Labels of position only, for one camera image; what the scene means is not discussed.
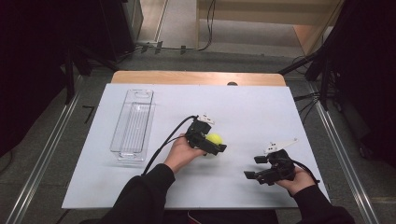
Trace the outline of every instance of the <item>clear plastic tray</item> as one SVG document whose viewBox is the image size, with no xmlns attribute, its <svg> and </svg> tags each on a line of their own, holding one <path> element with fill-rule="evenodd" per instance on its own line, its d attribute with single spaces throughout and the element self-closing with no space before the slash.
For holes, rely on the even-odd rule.
<svg viewBox="0 0 396 224">
<path fill-rule="evenodd" d="M 145 160 L 154 117 L 153 95 L 147 90 L 127 91 L 110 147 L 119 161 Z"/>
</svg>

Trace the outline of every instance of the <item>yellow ball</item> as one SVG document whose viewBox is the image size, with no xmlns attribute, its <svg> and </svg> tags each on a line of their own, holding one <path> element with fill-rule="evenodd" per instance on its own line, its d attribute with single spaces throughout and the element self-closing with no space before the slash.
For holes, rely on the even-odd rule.
<svg viewBox="0 0 396 224">
<path fill-rule="evenodd" d="M 206 139 L 216 145 L 219 145 L 222 143 L 222 139 L 220 137 L 220 135 L 216 134 L 216 133 L 210 133 L 206 136 Z"/>
</svg>

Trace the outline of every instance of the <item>floor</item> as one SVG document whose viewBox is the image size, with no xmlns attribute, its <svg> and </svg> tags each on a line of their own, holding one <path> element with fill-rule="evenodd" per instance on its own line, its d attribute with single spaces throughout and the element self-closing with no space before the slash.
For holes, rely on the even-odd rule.
<svg viewBox="0 0 396 224">
<path fill-rule="evenodd" d="M 145 16 L 139 43 L 150 43 L 155 46 L 162 41 L 163 47 L 166 48 L 179 49 L 181 46 L 194 48 L 196 44 L 195 17 L 191 16 L 195 13 L 194 0 L 142 0 L 141 2 L 143 11 L 146 11 L 148 15 Z M 150 11 L 155 11 L 154 14 L 156 14 L 153 21 L 150 21 Z M 208 32 L 205 32 L 206 21 L 201 21 L 200 26 L 202 32 L 199 46 L 201 48 L 208 40 Z M 291 25 L 226 21 L 214 22 L 212 44 L 205 52 L 246 55 L 245 58 L 251 59 L 251 61 L 257 60 L 257 55 L 291 59 L 304 55 Z M 145 64 L 142 67 L 157 69 L 159 65 L 156 63 L 163 63 L 168 59 L 167 57 L 174 57 L 174 54 L 164 52 L 161 58 L 149 57 L 151 61 L 145 62 L 152 64 Z M 177 62 L 178 64 L 173 66 L 177 66 L 180 70 L 188 70 L 189 60 L 202 61 L 205 59 L 202 56 L 192 58 L 186 60 L 185 63 Z M 144 59 L 145 55 L 137 57 L 137 60 Z M 216 60 L 220 61 L 219 58 L 210 59 L 213 60 L 213 62 L 209 62 L 211 64 L 216 63 Z M 254 71 L 255 66 L 258 65 L 241 62 L 226 64 L 226 66 L 229 66 L 229 69 L 233 71 L 244 68 Z M 138 69 L 139 64 L 125 63 L 123 67 Z M 308 83 L 304 81 L 303 77 L 295 76 L 295 74 L 298 73 L 294 72 L 291 76 L 285 76 L 293 94 L 309 93 L 312 88 L 317 86 L 317 83 Z M 78 100 L 74 104 L 73 112 L 68 114 L 67 110 L 70 107 L 63 105 L 65 92 L 62 92 L 37 120 L 23 142 L 12 150 L 12 157 L 7 154 L 0 158 L 0 169 L 5 167 L 8 161 L 11 161 L 10 166 L 0 173 L 0 198 L 2 199 L 0 222 L 7 222 L 8 218 L 14 218 L 17 221 L 13 223 L 56 223 L 60 217 L 65 215 L 62 223 L 78 223 L 84 218 L 100 217 L 106 212 L 106 209 L 72 210 L 69 214 L 65 214 L 64 210 L 60 209 L 60 204 L 62 204 L 68 181 L 73 174 L 80 152 L 79 150 L 70 150 L 70 148 L 83 146 L 92 122 L 91 108 L 98 105 L 100 100 L 98 92 L 102 92 L 104 85 L 110 80 L 111 71 L 105 68 L 96 69 L 92 77 L 76 77 L 76 85 L 83 88 L 78 92 Z M 307 103 L 309 101 L 299 102 L 296 103 L 296 106 L 302 108 Z M 382 161 L 363 159 L 359 153 L 359 143 L 347 127 L 346 120 L 332 104 L 329 104 L 329 108 L 327 113 L 322 113 L 320 106 L 314 108 L 304 126 L 312 148 L 315 149 L 314 154 L 319 170 L 327 183 L 332 203 L 348 209 L 357 223 L 394 223 L 396 220 L 394 212 L 396 211 L 395 169 Z M 67 120 L 67 125 L 62 126 L 57 123 L 60 115 Z M 326 118 L 328 115 L 330 115 L 330 122 L 335 127 L 334 130 L 325 127 L 326 120 L 329 121 L 329 118 Z M 62 136 L 52 134 L 54 127 L 58 127 Z M 334 132 L 338 136 L 338 138 L 335 137 L 335 140 L 329 136 Z M 49 139 L 55 140 L 55 146 L 48 146 Z M 352 164 L 352 168 L 356 172 L 353 175 L 358 177 L 361 184 L 358 186 L 361 188 L 358 189 L 364 190 L 363 193 L 366 193 L 369 199 L 369 204 L 366 205 L 372 206 L 374 209 L 375 217 L 371 219 L 374 221 L 367 220 L 363 215 L 364 212 L 358 207 L 358 198 L 355 198 L 354 195 L 359 194 L 360 191 L 354 192 L 354 183 L 349 182 L 346 178 L 348 170 L 345 170 L 339 160 L 337 148 L 346 150 L 349 157 L 347 163 Z M 45 173 L 38 176 L 40 187 L 31 188 L 30 191 L 26 190 L 27 193 L 21 195 L 21 190 L 23 186 L 26 187 L 32 171 L 37 170 L 35 164 L 41 159 L 42 151 L 48 151 L 49 160 L 43 167 Z M 28 198 L 22 203 L 19 201 L 25 210 L 21 211 L 22 216 L 15 216 L 15 213 L 11 213 L 12 207 L 20 196 L 32 196 L 32 198 Z M 281 224 L 295 223 L 300 218 L 297 209 L 284 209 L 276 212 Z"/>
</svg>

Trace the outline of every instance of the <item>white table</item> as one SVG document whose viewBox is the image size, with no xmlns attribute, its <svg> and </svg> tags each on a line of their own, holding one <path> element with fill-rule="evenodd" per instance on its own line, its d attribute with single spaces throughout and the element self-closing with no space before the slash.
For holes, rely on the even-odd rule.
<svg viewBox="0 0 396 224">
<path fill-rule="evenodd" d="M 124 96 L 129 89 L 154 90 L 155 114 L 146 161 L 122 166 L 109 147 Z M 318 166 L 288 87 L 108 84 L 64 198 L 63 208 L 106 208 L 116 201 L 125 183 L 142 174 L 149 158 L 176 126 L 190 115 L 206 113 L 216 121 L 228 147 L 217 157 L 197 158 L 176 175 L 166 208 L 280 208 L 296 207 L 279 186 L 247 180 L 244 171 L 261 171 L 256 164 L 271 141 L 298 138 L 287 147 L 290 157 L 308 166 L 318 179 Z M 177 133 L 187 131 L 187 122 Z M 156 163 L 164 161 L 171 145 Z M 322 183 L 320 189 L 327 196 Z"/>
</svg>

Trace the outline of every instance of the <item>black jacket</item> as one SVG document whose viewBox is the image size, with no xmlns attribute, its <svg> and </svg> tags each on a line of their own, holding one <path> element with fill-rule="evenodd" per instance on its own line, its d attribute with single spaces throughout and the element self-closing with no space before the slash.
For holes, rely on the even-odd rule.
<svg viewBox="0 0 396 224">
<path fill-rule="evenodd" d="M 133 177 L 99 223 L 162 223 L 166 193 L 174 181 L 172 170 L 164 164 L 158 164 L 145 176 Z M 293 198 L 302 215 L 299 223 L 354 223 L 348 211 L 332 206 L 317 186 L 303 189 Z"/>
</svg>

